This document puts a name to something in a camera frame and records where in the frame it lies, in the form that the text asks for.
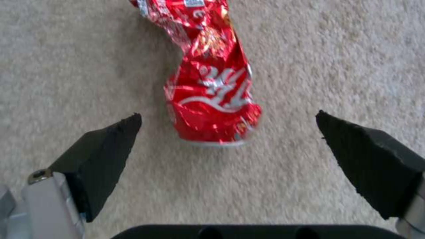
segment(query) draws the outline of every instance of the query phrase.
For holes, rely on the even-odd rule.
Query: black gripper pad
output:
[[[51,166],[65,174],[72,197],[87,222],[99,214],[118,182],[136,135],[140,114],[85,133]]]
[[[324,111],[316,122],[357,192],[383,219],[402,217],[421,182],[425,160],[383,131]]]

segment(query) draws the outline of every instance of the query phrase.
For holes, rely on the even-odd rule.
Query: red can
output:
[[[203,145],[239,145],[257,127],[261,107],[249,93],[251,68],[226,0],[130,0],[183,51],[164,86],[179,136]]]

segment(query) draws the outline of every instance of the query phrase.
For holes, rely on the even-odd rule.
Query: hole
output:
[[[40,170],[40,171],[38,171],[38,172],[35,172],[34,173],[34,175],[32,176],[33,178],[39,178],[39,177],[42,177],[42,176],[44,176],[46,174],[46,171],[45,170]]]
[[[295,233],[296,239],[320,239],[319,234],[317,234],[313,229],[308,227],[303,227],[297,230]]]
[[[223,236],[217,229],[207,227],[199,231],[198,239],[223,239]]]

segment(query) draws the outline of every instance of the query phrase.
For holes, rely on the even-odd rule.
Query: can bottom rim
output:
[[[237,147],[245,144],[245,140],[239,140],[234,142],[208,142],[208,141],[190,141],[186,139],[181,139],[184,142],[200,146],[200,147],[212,147],[212,148],[231,148],[231,147]]]

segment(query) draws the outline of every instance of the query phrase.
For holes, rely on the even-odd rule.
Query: carpet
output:
[[[142,224],[367,224],[394,229],[343,175],[319,109],[425,155],[425,3],[229,0],[261,126],[245,146],[176,135],[162,86],[181,53],[126,0],[4,0],[0,181],[19,195],[86,131],[143,126],[87,238]]]

